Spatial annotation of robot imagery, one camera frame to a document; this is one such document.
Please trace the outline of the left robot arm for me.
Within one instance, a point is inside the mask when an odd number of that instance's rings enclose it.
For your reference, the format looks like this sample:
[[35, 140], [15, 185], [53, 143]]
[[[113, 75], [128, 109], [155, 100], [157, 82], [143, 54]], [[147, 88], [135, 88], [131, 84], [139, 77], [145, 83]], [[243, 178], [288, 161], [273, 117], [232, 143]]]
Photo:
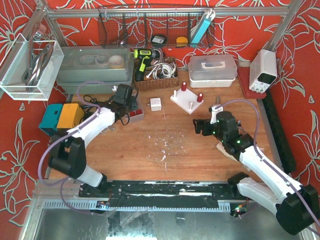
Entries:
[[130, 122], [130, 112], [138, 105], [139, 90], [127, 84], [119, 84], [114, 95], [106, 101], [85, 101], [95, 108], [79, 125], [57, 132], [54, 142], [41, 157], [49, 155], [48, 166], [69, 178], [78, 180], [103, 192], [107, 188], [107, 177], [91, 168], [87, 163], [86, 148], [102, 131], [120, 121], [122, 125]]

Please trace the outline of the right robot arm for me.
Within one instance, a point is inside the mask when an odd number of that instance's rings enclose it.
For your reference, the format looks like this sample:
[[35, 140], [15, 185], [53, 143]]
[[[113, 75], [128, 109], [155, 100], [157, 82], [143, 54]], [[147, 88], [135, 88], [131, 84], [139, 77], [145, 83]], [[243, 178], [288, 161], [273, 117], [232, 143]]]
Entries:
[[320, 220], [320, 203], [312, 185], [294, 180], [255, 145], [249, 134], [239, 132], [235, 117], [229, 111], [213, 112], [211, 119], [194, 119], [196, 134], [214, 136], [222, 150], [253, 171], [262, 184], [244, 172], [228, 179], [231, 192], [247, 197], [275, 215], [279, 225], [296, 235]]

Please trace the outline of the translucent spring bin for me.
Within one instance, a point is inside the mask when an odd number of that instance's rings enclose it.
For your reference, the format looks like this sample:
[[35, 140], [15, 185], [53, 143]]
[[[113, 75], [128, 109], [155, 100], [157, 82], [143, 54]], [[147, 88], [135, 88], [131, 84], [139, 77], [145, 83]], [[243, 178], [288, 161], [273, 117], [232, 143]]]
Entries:
[[133, 124], [144, 119], [144, 109], [141, 103], [140, 97], [138, 96], [136, 99], [136, 104], [133, 107], [133, 110], [129, 112], [129, 123]]

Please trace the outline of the small red springs in bin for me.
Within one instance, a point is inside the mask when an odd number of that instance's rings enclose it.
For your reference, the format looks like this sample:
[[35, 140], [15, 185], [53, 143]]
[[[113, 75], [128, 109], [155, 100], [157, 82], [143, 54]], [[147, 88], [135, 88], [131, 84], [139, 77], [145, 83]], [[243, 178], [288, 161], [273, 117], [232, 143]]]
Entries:
[[131, 111], [130, 113], [129, 113], [129, 116], [130, 117], [134, 117], [134, 116], [138, 116], [138, 115], [141, 115], [142, 114], [142, 110], [141, 109], [137, 109], [137, 110], [135, 110], [135, 111]]

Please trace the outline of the beige work glove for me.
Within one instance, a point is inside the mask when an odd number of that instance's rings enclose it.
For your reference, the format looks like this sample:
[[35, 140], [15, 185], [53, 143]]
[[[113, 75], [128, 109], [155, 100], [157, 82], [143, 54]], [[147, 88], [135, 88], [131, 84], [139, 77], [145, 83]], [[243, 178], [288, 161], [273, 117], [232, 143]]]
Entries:
[[227, 150], [224, 148], [223, 146], [223, 143], [222, 142], [219, 142], [217, 145], [216, 145], [216, 148], [224, 155], [226, 156], [227, 158], [235, 161], [235, 162], [238, 162], [238, 157], [237, 157], [237, 153], [234, 152], [233, 154], [231, 154], [230, 152], [227, 152]]

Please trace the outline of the orange black screwdriver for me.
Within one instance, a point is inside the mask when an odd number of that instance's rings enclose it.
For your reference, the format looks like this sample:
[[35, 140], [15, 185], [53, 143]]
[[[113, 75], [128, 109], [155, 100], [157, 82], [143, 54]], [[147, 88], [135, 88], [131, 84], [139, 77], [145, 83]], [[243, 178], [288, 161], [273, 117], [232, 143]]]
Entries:
[[217, 105], [217, 106], [220, 106], [220, 105], [221, 105], [220, 95], [217, 95], [217, 96], [216, 96], [216, 105]]

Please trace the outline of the white peg board fixture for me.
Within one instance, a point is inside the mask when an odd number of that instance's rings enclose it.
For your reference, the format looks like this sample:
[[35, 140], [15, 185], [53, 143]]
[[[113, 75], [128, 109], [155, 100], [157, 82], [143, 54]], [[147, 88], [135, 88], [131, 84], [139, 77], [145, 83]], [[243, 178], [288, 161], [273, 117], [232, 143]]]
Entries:
[[204, 98], [201, 103], [197, 102], [198, 94], [189, 89], [186, 91], [174, 90], [170, 100], [191, 115], [204, 102]]

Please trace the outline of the woven wicker basket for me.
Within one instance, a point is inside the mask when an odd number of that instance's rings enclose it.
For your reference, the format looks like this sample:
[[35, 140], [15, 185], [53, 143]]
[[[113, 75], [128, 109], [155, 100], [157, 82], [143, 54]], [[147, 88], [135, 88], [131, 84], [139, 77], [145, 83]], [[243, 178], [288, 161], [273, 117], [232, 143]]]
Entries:
[[179, 85], [178, 70], [174, 72], [174, 77], [170, 78], [160, 78], [160, 79], [151, 79], [136, 81], [135, 80], [135, 71], [133, 71], [133, 80], [134, 86], [138, 88], [139, 91], [151, 91], [158, 89], [167, 89], [174, 88]]

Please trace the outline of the white plastic storage box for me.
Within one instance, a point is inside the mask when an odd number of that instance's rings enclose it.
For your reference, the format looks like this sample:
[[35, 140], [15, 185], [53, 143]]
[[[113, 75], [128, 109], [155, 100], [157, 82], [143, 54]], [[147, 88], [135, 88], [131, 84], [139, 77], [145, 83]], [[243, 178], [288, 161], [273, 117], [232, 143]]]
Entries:
[[231, 54], [196, 55], [188, 63], [192, 88], [230, 87], [238, 75], [238, 67]]

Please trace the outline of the yellow teal soldering station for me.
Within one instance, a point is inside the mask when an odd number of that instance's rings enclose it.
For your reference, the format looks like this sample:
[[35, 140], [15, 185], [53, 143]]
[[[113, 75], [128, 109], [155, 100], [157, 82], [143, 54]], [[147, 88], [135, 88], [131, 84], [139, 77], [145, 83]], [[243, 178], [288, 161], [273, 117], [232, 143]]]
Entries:
[[52, 137], [58, 130], [68, 130], [78, 126], [85, 112], [78, 103], [55, 103], [47, 106], [38, 128]]

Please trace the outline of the white bench power supply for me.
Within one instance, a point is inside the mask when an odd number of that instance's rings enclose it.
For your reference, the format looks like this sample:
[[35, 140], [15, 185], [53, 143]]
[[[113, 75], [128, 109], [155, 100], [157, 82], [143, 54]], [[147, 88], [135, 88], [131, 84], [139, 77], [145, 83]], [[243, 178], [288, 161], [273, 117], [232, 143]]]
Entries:
[[252, 92], [263, 94], [276, 78], [276, 53], [261, 49], [249, 67], [249, 89]]

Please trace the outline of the yellow tape measure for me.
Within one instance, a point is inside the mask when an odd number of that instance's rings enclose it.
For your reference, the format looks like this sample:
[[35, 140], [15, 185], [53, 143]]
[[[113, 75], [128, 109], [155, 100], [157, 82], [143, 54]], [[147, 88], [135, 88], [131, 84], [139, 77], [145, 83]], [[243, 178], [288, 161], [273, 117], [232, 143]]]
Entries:
[[177, 48], [184, 48], [188, 46], [188, 38], [184, 36], [179, 36], [176, 38], [176, 47]]

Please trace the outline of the clear acrylic hanging box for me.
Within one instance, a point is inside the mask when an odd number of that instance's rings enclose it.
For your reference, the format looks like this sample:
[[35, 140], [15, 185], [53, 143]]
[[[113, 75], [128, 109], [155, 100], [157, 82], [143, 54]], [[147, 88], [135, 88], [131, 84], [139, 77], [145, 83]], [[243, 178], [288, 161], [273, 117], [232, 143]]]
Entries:
[[0, 66], [0, 88], [15, 101], [48, 101], [64, 53], [58, 41], [34, 40], [22, 34], [13, 41]]

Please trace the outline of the green cordless drill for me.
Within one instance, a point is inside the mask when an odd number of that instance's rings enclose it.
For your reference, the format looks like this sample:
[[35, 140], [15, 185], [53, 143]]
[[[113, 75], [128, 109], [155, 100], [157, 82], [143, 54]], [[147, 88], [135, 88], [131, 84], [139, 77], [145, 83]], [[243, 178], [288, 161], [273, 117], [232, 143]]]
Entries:
[[136, 82], [143, 81], [146, 68], [151, 66], [151, 62], [154, 59], [159, 59], [161, 56], [162, 50], [159, 48], [135, 48], [133, 50], [133, 57], [138, 60], [138, 65], [135, 68], [134, 80]]

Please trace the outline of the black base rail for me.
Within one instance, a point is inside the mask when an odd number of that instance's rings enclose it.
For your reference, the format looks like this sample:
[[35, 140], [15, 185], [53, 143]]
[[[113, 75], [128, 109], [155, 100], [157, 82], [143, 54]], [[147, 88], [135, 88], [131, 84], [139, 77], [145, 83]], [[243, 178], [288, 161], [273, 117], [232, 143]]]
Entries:
[[125, 195], [145, 197], [212, 197], [215, 200], [247, 200], [239, 193], [232, 193], [227, 182], [218, 181], [129, 181], [112, 180], [106, 184], [106, 192], [82, 183], [78, 196], [81, 198], [119, 199]]

